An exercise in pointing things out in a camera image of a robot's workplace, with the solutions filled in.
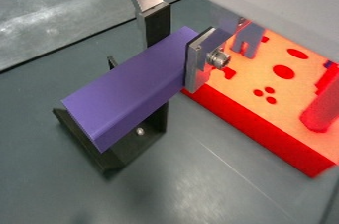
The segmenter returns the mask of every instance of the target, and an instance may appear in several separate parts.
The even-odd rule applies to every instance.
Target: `gray table surface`
[[[174,30],[208,27],[207,8],[176,3]],[[100,176],[52,108],[107,72],[107,56],[140,51],[132,21],[0,75],[0,223],[319,223],[338,168],[310,179],[180,93],[167,134]]]
[[[130,0],[0,3],[0,71],[134,18]]]

